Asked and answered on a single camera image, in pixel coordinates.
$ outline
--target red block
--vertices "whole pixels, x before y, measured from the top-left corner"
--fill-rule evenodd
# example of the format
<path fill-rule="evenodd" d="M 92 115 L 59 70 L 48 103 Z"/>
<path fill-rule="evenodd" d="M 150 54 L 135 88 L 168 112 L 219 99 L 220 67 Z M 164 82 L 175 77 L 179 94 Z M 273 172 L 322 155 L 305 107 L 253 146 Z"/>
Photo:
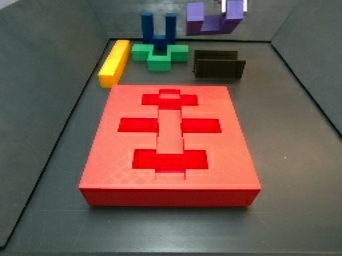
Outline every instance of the red block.
<path fill-rule="evenodd" d="M 94 206 L 249 206 L 261 184 L 226 86 L 114 87 L 79 189 Z"/>

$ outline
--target plastic puzzle piece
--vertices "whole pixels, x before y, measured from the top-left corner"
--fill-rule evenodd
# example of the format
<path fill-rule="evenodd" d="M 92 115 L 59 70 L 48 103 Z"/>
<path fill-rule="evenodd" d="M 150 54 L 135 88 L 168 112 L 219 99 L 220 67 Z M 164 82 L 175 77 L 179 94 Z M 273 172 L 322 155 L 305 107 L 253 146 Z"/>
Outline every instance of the plastic puzzle piece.
<path fill-rule="evenodd" d="M 176 42 L 176 14 L 166 14 L 166 34 L 154 34 L 154 14 L 151 12 L 142 13 L 142 31 L 143 43 L 154 44 L 155 49 L 164 50 L 167 45 Z"/>
<path fill-rule="evenodd" d="M 241 79 L 246 60 L 238 60 L 238 51 L 195 50 L 194 73 L 196 78 Z"/>
<path fill-rule="evenodd" d="M 231 34 L 243 20 L 243 0 L 226 0 L 224 13 L 204 15 L 204 3 L 187 4 L 187 36 Z"/>
<path fill-rule="evenodd" d="M 98 74 L 103 88 L 112 88 L 118 84 L 128 61 L 130 51 L 130 41 L 118 40 Z"/>
<path fill-rule="evenodd" d="M 132 46 L 132 60 L 147 61 L 150 71 L 170 71 L 171 62 L 187 62 L 188 46 L 167 45 L 166 55 L 155 55 L 154 45 L 135 44 Z"/>

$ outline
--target toy block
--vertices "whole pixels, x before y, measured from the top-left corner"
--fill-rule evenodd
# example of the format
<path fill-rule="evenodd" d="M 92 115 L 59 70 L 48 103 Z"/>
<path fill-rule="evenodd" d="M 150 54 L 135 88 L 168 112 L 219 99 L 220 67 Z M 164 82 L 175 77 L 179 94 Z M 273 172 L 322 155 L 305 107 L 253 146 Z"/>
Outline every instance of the toy block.
<path fill-rule="evenodd" d="M 172 62 L 188 61 L 188 46 L 187 45 L 168 45 L 167 51 L 171 55 Z"/>
<path fill-rule="evenodd" d="M 152 44 L 155 49 L 164 50 L 167 48 L 166 36 L 164 35 L 154 35 Z"/>
<path fill-rule="evenodd" d="M 142 13 L 142 31 L 143 43 L 151 44 L 154 37 L 154 14 L 151 12 Z"/>
<path fill-rule="evenodd" d="M 130 44 L 128 40 L 118 40 L 112 47 L 98 74 L 102 88 L 111 88 L 120 80 L 131 51 Z"/>
<path fill-rule="evenodd" d="M 220 15 L 204 15 L 204 3 L 187 4 L 187 35 L 231 34 L 243 19 L 243 0 L 226 0 Z"/>
<path fill-rule="evenodd" d="M 92 206 L 249 206 L 262 189 L 226 86 L 115 86 L 82 180 Z"/>
<path fill-rule="evenodd" d="M 176 43 L 176 14 L 166 14 L 166 44 L 172 45 Z"/>
<path fill-rule="evenodd" d="M 246 61 L 238 60 L 238 51 L 195 50 L 194 73 L 196 78 L 241 79 Z"/>
<path fill-rule="evenodd" d="M 170 71 L 171 55 L 154 55 L 151 52 L 147 58 L 147 68 L 150 71 Z"/>
<path fill-rule="evenodd" d="M 151 12 L 142 13 L 143 43 L 154 44 L 155 49 L 166 50 L 168 44 L 176 42 L 176 14 L 166 14 L 166 34 L 154 34 L 154 15 Z"/>
<path fill-rule="evenodd" d="M 150 52 L 154 51 L 152 44 L 135 44 L 132 46 L 132 60 L 134 61 L 147 61 Z"/>

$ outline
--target blue block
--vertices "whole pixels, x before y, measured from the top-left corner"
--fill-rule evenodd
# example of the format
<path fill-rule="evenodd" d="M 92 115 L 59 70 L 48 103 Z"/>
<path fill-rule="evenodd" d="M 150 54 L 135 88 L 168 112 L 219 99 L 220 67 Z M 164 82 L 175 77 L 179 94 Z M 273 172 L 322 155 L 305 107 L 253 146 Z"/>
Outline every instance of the blue block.
<path fill-rule="evenodd" d="M 164 35 L 155 35 L 152 37 L 152 44 L 155 46 L 155 49 L 166 50 L 166 48 L 167 48 L 166 36 Z"/>
<path fill-rule="evenodd" d="M 154 14 L 151 12 L 142 13 L 142 31 L 143 43 L 151 44 L 154 37 Z"/>
<path fill-rule="evenodd" d="M 176 14 L 166 14 L 166 43 L 176 43 Z"/>

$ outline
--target green block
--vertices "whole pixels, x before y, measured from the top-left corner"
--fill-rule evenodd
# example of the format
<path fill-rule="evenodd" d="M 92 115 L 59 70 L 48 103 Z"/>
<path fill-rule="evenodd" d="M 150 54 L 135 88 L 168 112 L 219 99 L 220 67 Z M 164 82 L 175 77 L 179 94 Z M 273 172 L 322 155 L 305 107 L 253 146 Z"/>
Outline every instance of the green block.
<path fill-rule="evenodd" d="M 147 61 L 150 53 L 154 52 L 152 44 L 135 44 L 132 46 L 132 60 L 134 61 Z"/>
<path fill-rule="evenodd" d="M 167 52 L 171 55 L 172 62 L 188 61 L 188 46 L 187 45 L 168 45 Z"/>
<path fill-rule="evenodd" d="M 147 58 L 147 69 L 150 71 L 170 71 L 171 55 L 154 55 L 154 52 L 150 52 Z"/>

